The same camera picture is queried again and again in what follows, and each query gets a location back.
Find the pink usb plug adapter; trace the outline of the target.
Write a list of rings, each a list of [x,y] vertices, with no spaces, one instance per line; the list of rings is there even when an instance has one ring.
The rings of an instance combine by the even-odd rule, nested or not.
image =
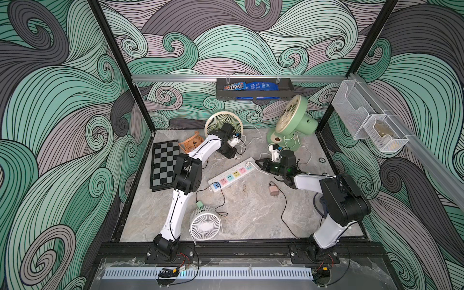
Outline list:
[[[280,194],[280,189],[274,182],[269,182],[269,194],[273,197],[277,197]]]

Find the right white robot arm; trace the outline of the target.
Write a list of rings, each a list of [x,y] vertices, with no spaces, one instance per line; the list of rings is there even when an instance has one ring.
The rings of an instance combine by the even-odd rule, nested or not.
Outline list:
[[[311,235],[310,250],[316,252],[334,247],[351,225],[362,221],[371,213],[370,203],[350,175],[310,174],[300,170],[293,151],[282,150],[279,155],[279,161],[262,158],[256,164],[261,170],[281,177],[294,190],[322,194],[326,204],[326,218]]]

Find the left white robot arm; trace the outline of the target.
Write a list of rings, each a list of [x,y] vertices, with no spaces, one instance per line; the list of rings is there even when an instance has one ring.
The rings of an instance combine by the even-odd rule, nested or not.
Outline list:
[[[214,130],[192,152],[181,153],[174,168],[174,190],[169,213],[160,233],[154,238],[155,250],[166,257],[177,255],[181,236],[182,220],[187,203],[193,193],[199,189],[202,181],[203,162],[215,152],[228,159],[235,157],[237,149],[232,144],[235,134],[226,134]]]

